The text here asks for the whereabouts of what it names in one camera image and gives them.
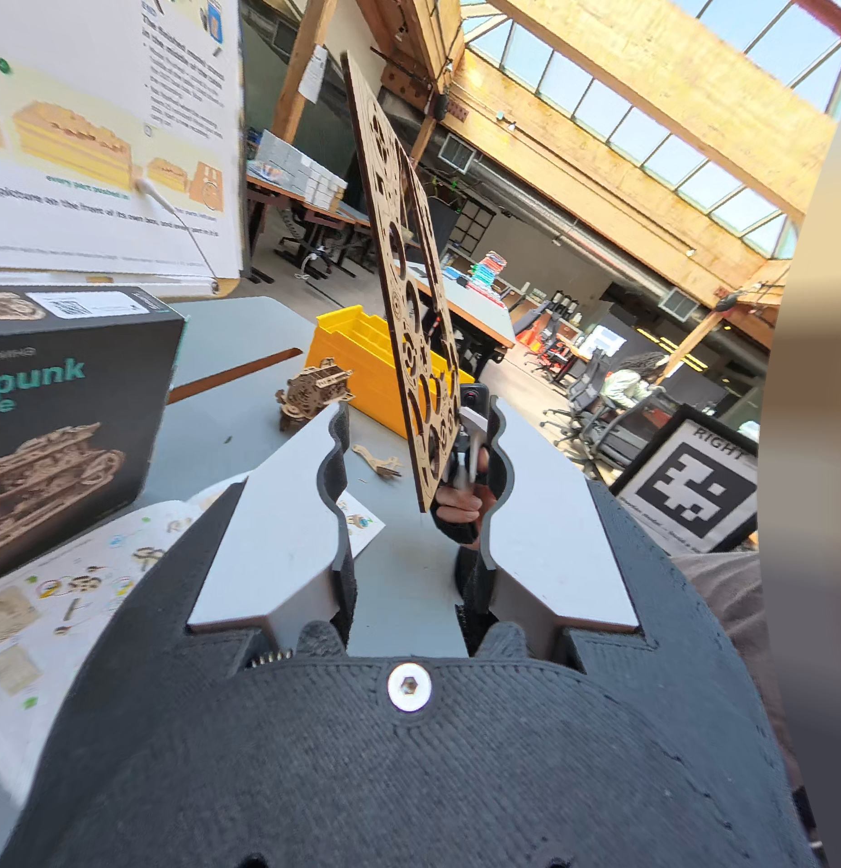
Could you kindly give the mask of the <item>long grey work table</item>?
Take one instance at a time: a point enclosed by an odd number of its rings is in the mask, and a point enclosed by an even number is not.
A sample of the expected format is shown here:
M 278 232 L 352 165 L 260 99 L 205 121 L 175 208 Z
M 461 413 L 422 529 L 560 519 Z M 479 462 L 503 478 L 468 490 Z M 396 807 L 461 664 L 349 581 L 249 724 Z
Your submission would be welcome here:
M 428 286 L 423 263 L 407 264 L 406 276 L 415 284 L 420 305 L 422 330 L 431 340 L 436 353 L 439 350 L 439 315 Z M 517 343 L 510 313 L 490 298 L 463 287 L 456 280 L 442 277 L 441 286 L 450 312 L 459 366 L 475 379 L 480 378 L 485 366 L 501 363 L 508 350 Z

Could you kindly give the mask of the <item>yellow plastic bin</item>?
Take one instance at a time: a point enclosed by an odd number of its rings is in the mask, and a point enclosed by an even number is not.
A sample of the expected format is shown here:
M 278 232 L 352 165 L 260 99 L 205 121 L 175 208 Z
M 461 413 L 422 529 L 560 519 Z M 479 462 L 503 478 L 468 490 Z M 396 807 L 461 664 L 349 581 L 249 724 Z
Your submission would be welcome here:
M 361 306 L 318 317 L 306 366 L 318 367 L 328 358 L 342 370 L 351 372 L 348 380 L 354 396 L 351 407 L 405 439 L 405 419 L 387 321 L 366 314 Z

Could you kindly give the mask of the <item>white paper notice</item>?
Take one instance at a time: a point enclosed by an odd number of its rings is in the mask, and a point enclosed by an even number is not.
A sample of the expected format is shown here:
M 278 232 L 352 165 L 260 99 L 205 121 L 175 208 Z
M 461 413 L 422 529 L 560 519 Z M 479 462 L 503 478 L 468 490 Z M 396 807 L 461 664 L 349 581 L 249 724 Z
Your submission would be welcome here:
M 328 49 L 324 45 L 316 45 L 302 73 L 297 89 L 298 94 L 305 101 L 313 104 L 318 102 L 328 69 L 328 60 Z

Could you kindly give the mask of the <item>printed instruction poster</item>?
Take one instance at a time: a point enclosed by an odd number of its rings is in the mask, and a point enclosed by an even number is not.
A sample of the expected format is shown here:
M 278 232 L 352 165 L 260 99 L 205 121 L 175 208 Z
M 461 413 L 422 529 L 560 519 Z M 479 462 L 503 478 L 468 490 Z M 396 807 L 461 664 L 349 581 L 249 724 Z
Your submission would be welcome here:
M 238 2 L 0 1 L 0 269 L 238 278 Z

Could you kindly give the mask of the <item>black office chair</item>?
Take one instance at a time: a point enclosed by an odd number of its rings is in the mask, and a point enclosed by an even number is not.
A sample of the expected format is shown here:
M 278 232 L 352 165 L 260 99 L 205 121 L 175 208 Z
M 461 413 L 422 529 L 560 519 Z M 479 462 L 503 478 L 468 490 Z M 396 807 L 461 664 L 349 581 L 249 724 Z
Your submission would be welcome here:
M 630 409 L 623 410 L 605 396 L 591 406 L 579 441 L 586 459 L 583 472 L 600 480 L 600 463 L 624 471 L 675 415 L 679 404 L 667 392 L 653 391 Z
M 543 419 L 539 426 L 552 425 L 559 431 L 558 439 L 553 445 L 575 440 L 586 425 L 593 411 L 600 390 L 609 372 L 609 358 L 603 349 L 596 349 L 587 363 L 583 373 L 567 389 L 567 407 L 549 408 L 543 411 Z

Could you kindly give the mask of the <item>loose flat wooden part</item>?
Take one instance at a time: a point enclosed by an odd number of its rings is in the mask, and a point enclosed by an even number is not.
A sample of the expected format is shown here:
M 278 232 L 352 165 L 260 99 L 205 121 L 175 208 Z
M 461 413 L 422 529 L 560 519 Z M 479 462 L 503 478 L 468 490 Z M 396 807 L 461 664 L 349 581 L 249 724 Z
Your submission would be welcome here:
M 354 443 L 352 451 L 361 457 L 378 477 L 392 480 L 402 476 L 402 463 L 397 457 L 377 458 L 360 443 Z

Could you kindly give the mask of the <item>printed instruction booklet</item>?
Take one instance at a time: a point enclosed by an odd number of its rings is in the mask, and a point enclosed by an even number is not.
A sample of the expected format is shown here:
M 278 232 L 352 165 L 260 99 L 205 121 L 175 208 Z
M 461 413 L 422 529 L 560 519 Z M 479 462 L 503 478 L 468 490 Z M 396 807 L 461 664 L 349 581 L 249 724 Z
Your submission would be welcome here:
M 134 510 L 0 578 L 0 787 L 24 806 L 79 668 L 135 587 L 231 485 Z

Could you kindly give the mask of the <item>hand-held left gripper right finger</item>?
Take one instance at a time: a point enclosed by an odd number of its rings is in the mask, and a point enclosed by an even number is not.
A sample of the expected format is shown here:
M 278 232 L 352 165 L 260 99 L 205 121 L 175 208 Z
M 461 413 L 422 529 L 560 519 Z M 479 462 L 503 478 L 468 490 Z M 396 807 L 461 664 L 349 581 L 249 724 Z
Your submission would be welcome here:
M 583 473 L 504 399 L 489 417 L 488 486 L 472 564 L 459 567 L 470 655 L 494 623 L 535 658 L 577 658 L 572 631 L 639 635 L 639 620 Z

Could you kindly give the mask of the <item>black framed marker sign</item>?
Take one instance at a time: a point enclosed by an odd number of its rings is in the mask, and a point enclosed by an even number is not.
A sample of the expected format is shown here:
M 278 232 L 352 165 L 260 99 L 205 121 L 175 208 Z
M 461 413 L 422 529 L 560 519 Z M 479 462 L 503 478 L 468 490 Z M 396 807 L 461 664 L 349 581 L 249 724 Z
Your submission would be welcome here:
M 668 555 L 730 552 L 757 531 L 758 442 L 691 406 L 610 486 Z

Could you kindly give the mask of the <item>bright computer monitor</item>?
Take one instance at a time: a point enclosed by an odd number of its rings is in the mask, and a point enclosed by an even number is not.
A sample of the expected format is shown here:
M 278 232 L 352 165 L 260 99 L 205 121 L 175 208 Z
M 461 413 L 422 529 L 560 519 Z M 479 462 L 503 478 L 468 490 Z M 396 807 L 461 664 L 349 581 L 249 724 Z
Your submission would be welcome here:
M 602 353 L 603 356 L 612 358 L 616 356 L 626 342 L 626 337 L 599 324 L 587 333 L 578 350 L 586 358 L 591 358 L 597 353 Z

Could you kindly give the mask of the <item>dark work table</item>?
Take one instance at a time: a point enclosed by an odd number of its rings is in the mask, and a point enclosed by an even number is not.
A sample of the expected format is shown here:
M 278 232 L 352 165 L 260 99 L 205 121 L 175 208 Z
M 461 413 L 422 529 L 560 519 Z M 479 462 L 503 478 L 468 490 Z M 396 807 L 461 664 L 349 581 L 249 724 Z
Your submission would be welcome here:
M 324 271 L 313 269 L 314 279 L 326 279 L 333 269 L 351 278 L 356 274 L 344 263 L 355 239 L 371 238 L 369 217 L 350 206 L 338 203 L 334 209 L 319 207 L 299 193 L 283 189 L 260 175 L 246 173 L 248 265 L 244 273 L 253 283 L 273 283 L 274 279 L 253 266 L 255 248 L 265 228 L 268 212 L 286 210 L 299 218 L 302 233 L 298 239 L 287 235 L 274 252 L 286 262 L 301 266 L 306 255 L 316 255 L 326 265 Z

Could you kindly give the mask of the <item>black model kit box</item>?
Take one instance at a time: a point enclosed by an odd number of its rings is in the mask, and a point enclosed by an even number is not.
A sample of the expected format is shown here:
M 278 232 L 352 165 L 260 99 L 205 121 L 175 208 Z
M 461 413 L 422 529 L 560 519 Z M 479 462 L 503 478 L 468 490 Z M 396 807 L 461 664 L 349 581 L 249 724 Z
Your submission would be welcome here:
M 0 577 L 135 501 L 185 325 L 142 288 L 0 286 Z

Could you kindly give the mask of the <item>laser-cut wooden parts sheet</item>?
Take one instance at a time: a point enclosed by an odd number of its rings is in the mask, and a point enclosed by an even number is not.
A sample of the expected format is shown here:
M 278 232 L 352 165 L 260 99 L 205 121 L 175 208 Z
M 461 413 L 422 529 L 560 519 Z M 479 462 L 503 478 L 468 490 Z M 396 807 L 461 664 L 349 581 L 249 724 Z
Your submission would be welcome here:
M 364 75 L 340 54 L 418 505 L 426 513 L 459 429 L 459 367 L 426 194 Z

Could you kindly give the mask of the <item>small assembled wooden model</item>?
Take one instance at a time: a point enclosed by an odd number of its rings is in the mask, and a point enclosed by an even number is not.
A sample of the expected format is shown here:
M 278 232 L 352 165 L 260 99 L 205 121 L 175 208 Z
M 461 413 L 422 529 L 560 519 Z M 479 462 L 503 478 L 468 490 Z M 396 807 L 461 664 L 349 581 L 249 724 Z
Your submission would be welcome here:
M 322 359 L 318 366 L 303 368 L 274 395 L 281 407 L 279 430 L 305 425 L 327 406 L 353 400 L 349 387 L 353 374 L 354 370 L 344 370 L 332 357 Z

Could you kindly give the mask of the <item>stack of colourful books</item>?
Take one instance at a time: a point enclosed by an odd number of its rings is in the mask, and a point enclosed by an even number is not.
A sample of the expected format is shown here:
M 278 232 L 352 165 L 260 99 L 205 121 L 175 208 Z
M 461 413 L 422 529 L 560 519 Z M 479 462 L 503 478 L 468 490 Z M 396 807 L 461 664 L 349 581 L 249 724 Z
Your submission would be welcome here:
M 468 286 L 479 291 L 493 292 L 494 283 L 506 267 L 506 260 L 496 252 L 490 251 L 485 257 L 472 265 L 468 278 Z

